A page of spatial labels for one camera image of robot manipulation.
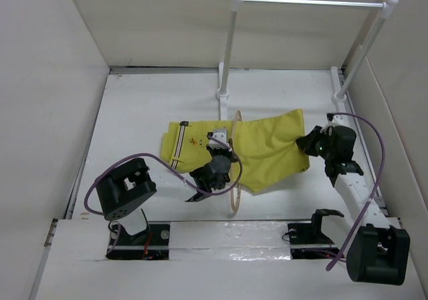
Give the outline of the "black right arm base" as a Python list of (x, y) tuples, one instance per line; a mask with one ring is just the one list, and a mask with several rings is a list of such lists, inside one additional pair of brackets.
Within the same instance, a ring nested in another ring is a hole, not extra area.
[(340, 211), (323, 208), (315, 210), (310, 222), (287, 223), (282, 240), (290, 244), (292, 259), (332, 259), (338, 254), (339, 248), (322, 232), (324, 217), (344, 219)]

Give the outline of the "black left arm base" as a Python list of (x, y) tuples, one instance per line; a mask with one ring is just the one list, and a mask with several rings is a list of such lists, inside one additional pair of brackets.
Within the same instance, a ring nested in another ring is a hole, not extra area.
[(169, 222), (150, 222), (141, 237), (132, 238), (122, 227), (117, 236), (118, 224), (108, 225), (110, 231), (106, 258), (110, 260), (169, 260)]

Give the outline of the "beige wooden hanger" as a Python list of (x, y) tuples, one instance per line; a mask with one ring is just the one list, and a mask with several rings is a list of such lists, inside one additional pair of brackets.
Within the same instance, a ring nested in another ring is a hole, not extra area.
[[(236, 133), (237, 133), (238, 122), (242, 122), (242, 121), (243, 121), (243, 118), (241, 115), (241, 111), (237, 110), (235, 113), (232, 129), (231, 129), (232, 144), (235, 143), (235, 137), (236, 137)], [(233, 182), (235, 182), (238, 174), (239, 174), (239, 164), (233, 163), (231, 170), (229, 172), (230, 179)], [(238, 213), (238, 210), (239, 210), (239, 207), (241, 204), (241, 189), (242, 189), (242, 185), (240, 183), (238, 183), (230, 191), (230, 206), (231, 206), (231, 211), (232, 211), (232, 214), (231, 214), (232, 217), (234, 217)]]

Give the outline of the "yellow trousers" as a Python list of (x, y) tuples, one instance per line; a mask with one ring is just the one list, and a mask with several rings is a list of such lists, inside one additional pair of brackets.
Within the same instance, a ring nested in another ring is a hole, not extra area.
[(160, 158), (178, 172), (191, 172), (211, 160), (206, 149), (207, 134), (220, 128), (225, 128), (228, 134), (235, 132), (233, 149), (243, 163), (239, 183), (252, 193), (310, 167), (309, 157), (296, 144), (305, 135), (300, 108), (281, 116), (246, 122), (171, 122), (162, 139)]

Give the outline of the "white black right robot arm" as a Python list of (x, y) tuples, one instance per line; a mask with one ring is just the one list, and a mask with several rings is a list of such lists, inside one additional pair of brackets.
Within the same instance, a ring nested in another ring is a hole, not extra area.
[(324, 171), (350, 214), (345, 219), (339, 211), (317, 210), (321, 219), (309, 226), (309, 234), (316, 242), (330, 239), (338, 247), (352, 281), (402, 285), (410, 236), (391, 224), (371, 196), (364, 172), (353, 159), (355, 142), (356, 132), (339, 124), (315, 126), (296, 140), (302, 153), (324, 160)]

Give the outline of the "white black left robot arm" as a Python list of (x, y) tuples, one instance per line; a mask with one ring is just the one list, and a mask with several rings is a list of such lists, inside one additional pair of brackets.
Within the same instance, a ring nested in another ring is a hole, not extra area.
[(159, 161), (153, 154), (134, 154), (122, 159), (95, 179), (88, 192), (96, 191), (101, 206), (100, 214), (109, 222), (116, 222), (118, 230), (134, 244), (144, 243), (150, 234), (142, 204), (153, 195), (183, 199), (185, 202), (201, 202), (233, 190), (237, 182), (227, 186), (231, 179), (232, 164), (241, 160), (228, 146), (208, 147), (211, 161), (184, 177), (166, 162), (161, 162), (168, 172), (151, 177), (145, 158)]

